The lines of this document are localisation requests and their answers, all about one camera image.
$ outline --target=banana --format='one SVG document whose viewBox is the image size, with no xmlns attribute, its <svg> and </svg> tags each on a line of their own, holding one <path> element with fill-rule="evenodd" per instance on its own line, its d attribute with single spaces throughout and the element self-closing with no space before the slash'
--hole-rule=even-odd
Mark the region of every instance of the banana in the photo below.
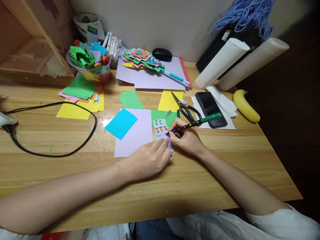
<svg viewBox="0 0 320 240">
<path fill-rule="evenodd" d="M 259 122 L 260 115 L 251 107 L 244 97 L 247 92 L 243 89 L 237 90 L 232 97 L 232 100 L 238 110 L 251 122 Z"/>
</svg>

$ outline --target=white wall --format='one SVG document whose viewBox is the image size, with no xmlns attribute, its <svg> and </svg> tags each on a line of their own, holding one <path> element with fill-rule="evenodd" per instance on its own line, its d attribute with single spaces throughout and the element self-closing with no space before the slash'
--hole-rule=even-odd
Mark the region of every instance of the white wall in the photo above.
<svg viewBox="0 0 320 240">
<path fill-rule="evenodd" d="M 214 40 L 213 24 L 233 0 L 69 0 L 75 14 L 93 13 L 104 31 L 123 39 L 125 47 L 161 47 L 185 61 L 197 62 Z M 277 0 L 270 16 L 279 36 L 311 8 L 312 0 Z"/>
</svg>

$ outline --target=black smartphone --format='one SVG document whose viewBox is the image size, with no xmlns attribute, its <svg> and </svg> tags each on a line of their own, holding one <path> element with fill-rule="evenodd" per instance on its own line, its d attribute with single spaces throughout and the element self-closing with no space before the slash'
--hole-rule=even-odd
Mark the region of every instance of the black smartphone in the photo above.
<svg viewBox="0 0 320 240">
<path fill-rule="evenodd" d="M 196 93 L 196 98 L 204 112 L 204 115 L 210 116 L 216 113 L 221 113 L 222 117 L 216 118 L 209 123 L 211 128 L 216 127 L 224 127 L 228 125 L 226 119 L 224 118 L 219 106 L 217 105 L 216 101 L 214 100 L 212 94 L 210 92 L 198 92 Z"/>
</svg>

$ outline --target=blue yarn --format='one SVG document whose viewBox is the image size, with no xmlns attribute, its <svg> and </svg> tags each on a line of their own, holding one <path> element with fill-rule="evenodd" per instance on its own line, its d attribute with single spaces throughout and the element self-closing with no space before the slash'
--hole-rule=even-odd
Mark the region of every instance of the blue yarn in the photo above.
<svg viewBox="0 0 320 240">
<path fill-rule="evenodd" d="M 274 27 L 269 24 L 269 16 L 275 0 L 235 0 L 230 10 L 217 21 L 212 30 L 220 30 L 227 24 L 234 27 L 235 32 L 243 31 L 248 27 L 257 27 L 262 41 L 274 34 Z"/>
</svg>

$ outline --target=desk surface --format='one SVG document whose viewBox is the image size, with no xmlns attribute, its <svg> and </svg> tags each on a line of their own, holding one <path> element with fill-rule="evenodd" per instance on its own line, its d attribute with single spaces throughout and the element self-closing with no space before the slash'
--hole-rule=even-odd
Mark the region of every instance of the desk surface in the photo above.
<svg viewBox="0 0 320 240">
<path fill-rule="evenodd" d="M 191 82 L 199 75 L 194 63 L 185 62 Z M 0 197 L 66 174 L 108 166 L 113 158 L 115 137 L 104 127 L 123 107 L 118 94 L 134 90 L 112 80 L 104 86 L 105 111 L 95 113 L 97 129 L 90 141 L 76 154 L 66 158 L 42 158 L 22 152 L 9 135 L 0 130 Z M 62 101 L 57 94 L 73 78 L 0 73 L 0 99 L 4 110 Z M 203 91 L 194 83 L 183 99 Z M 145 109 L 158 109 L 162 91 L 137 91 Z M 224 92 L 231 99 L 232 94 Z M 56 118 L 60 106 L 12 114 L 19 120 L 17 138 L 27 149 L 53 154 L 71 152 L 83 143 L 92 129 L 88 121 Z M 226 161 L 259 181 L 282 200 L 301 199 L 284 166 L 258 124 L 240 113 L 233 119 L 236 130 L 199 129 L 204 144 Z M 82 229 L 117 223 L 172 217 L 238 207 L 222 185 L 194 157 L 175 148 L 175 160 L 160 177 L 141 182 L 82 206 L 51 226 L 50 231 Z"/>
</svg>

